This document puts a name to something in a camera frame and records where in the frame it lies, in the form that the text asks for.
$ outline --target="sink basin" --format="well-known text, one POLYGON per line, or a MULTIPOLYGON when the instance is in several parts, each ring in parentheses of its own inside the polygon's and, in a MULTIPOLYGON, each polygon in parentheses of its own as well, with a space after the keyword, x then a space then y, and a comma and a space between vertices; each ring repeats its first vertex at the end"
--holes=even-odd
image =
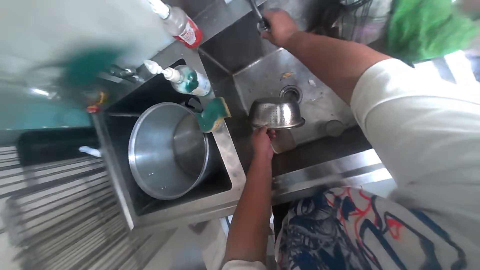
MULTIPOLYGON (((179 60, 171 67, 180 64, 185 64, 185 61, 179 60)), ((232 188, 224 166, 221 166, 220 171, 207 177, 187 194, 173 200, 159 200, 150 197, 133 178, 128 162, 128 143, 138 117, 155 104, 161 102, 182 103, 190 97, 176 92, 163 75, 157 75, 109 107, 104 113, 105 126, 119 164, 119 173, 125 181, 129 195, 128 200, 132 202, 137 216, 192 202, 232 188)))
POLYGON ((252 158, 250 106, 257 98, 278 97, 289 87, 301 92, 300 111, 306 123, 291 130, 297 147, 274 156, 274 176, 372 148, 349 106, 287 50, 260 38, 256 24, 250 12, 199 47, 213 92, 225 98, 232 114, 226 124, 244 170, 252 158), (340 136, 327 136, 325 124, 330 120, 343 124, 340 136))

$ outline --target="metal rack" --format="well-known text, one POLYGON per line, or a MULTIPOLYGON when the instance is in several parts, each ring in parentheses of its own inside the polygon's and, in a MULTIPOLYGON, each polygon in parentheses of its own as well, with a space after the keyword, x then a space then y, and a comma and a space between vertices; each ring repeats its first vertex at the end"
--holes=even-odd
POLYGON ((132 236, 101 159, 20 167, 15 147, 0 147, 0 199, 14 258, 25 270, 139 270, 158 237, 132 236))

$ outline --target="stainless steel sink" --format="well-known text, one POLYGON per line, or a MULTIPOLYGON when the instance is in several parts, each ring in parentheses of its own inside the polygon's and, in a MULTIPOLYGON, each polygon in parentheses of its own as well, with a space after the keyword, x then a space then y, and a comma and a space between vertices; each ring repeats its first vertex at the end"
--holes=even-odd
POLYGON ((199 48, 215 95, 225 98, 232 113, 226 123, 243 168, 252 157, 250 106, 257 98, 278 97, 288 86, 301 92, 306 124, 291 130, 297 148, 275 155, 274 176, 370 149, 349 106, 287 50, 260 38, 257 21, 250 12, 199 48), (327 137, 330 120, 342 122, 346 131, 327 137))
MULTIPOLYGON (((207 7, 198 16, 192 16, 204 34, 204 43, 198 51, 175 42, 152 60, 164 67, 185 63, 206 74, 213 93, 200 97, 202 105, 214 97, 225 98, 232 118, 225 119, 213 132, 224 170, 176 200, 159 201, 147 196, 129 170, 128 138, 136 117, 125 115, 138 116, 156 103, 181 100, 173 100, 179 96, 175 96, 178 93, 169 82, 159 81, 161 77, 153 76, 144 66, 137 69, 144 83, 102 85, 108 91, 111 105, 92 115, 92 119, 102 144, 102 157, 130 229, 142 233, 167 230, 233 214, 252 158, 253 129, 247 122, 247 112, 256 98, 278 96, 288 85, 301 90, 300 108, 307 123, 293 130, 298 146, 273 158, 273 204, 311 196, 326 186, 359 186, 390 178, 355 125, 349 107, 290 53, 260 38, 257 19, 247 1, 234 0, 228 4, 221 0, 198 1, 207 7), (175 95, 167 95, 170 90, 175 95), (325 136, 324 125, 333 119, 348 128, 339 137, 325 136)), ((188 6, 183 5, 190 2, 170 1, 184 9, 188 6)), ((287 10, 301 30, 316 28, 326 2, 257 0, 262 4, 260 9, 287 10)))

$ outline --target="hand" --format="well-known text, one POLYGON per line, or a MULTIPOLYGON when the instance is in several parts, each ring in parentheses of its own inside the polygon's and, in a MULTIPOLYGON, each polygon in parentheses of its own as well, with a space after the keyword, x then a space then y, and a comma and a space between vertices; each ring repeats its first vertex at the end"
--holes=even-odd
POLYGON ((263 32, 262 37, 268 39, 274 45, 285 47, 288 39, 299 31, 297 25, 285 10, 268 10, 264 16, 270 23, 271 32, 263 32))
POLYGON ((257 128, 252 135, 252 145, 255 157, 272 159, 273 149, 270 142, 275 138, 275 130, 267 131, 267 126, 257 128))

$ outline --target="forearm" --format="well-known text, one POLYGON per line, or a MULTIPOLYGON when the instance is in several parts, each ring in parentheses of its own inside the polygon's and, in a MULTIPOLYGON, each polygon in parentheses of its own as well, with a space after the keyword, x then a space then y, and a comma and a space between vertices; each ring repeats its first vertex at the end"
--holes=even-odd
POLYGON ((362 44, 305 32, 294 33, 285 48, 348 105, 362 74, 390 58, 362 44))
POLYGON ((241 259, 265 262, 271 211, 272 163, 254 157, 247 182, 233 215, 225 261, 241 259))

